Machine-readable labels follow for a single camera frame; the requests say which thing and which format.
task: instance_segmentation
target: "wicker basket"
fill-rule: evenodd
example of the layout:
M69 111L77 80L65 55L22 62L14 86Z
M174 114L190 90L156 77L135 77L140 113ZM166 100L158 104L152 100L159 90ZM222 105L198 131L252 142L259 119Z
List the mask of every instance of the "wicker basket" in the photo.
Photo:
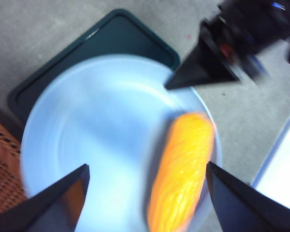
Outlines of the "wicker basket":
M19 172L20 143L0 125L0 214L26 200Z

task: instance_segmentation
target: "dark green tray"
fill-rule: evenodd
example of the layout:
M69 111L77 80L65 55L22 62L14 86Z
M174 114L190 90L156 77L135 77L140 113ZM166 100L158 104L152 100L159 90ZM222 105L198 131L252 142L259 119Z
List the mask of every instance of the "dark green tray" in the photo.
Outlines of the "dark green tray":
M180 64L178 54L135 16L113 10L17 86L9 95L9 107L26 122L39 95L60 73L88 58L120 53L154 59L173 70Z

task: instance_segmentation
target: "red component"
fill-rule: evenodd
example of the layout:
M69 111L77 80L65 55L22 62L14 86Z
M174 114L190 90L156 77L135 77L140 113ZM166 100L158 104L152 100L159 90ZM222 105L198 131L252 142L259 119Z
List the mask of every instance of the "red component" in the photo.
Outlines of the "red component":
M223 53L223 55L227 58L227 60L232 63L232 54L234 52L233 48L227 44L223 43L222 45L219 46L219 49Z

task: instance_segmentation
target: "blue light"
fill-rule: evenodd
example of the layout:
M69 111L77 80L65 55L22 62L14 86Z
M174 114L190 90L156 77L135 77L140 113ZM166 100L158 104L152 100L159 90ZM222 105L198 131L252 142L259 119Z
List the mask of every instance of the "blue light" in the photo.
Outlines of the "blue light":
M286 10L286 8L285 8L283 5L280 5L280 4L277 3L277 2L273 2L273 3L272 3L272 6L278 8L278 9L280 9L280 10Z

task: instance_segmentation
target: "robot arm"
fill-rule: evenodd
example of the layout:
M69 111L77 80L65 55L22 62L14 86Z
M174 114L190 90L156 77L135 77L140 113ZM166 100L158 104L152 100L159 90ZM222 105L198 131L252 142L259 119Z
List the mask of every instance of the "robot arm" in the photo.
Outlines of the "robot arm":
M290 0L226 0L219 8L219 15L202 21L197 46L167 89L237 80L235 65L255 79L264 69L254 55L290 39Z

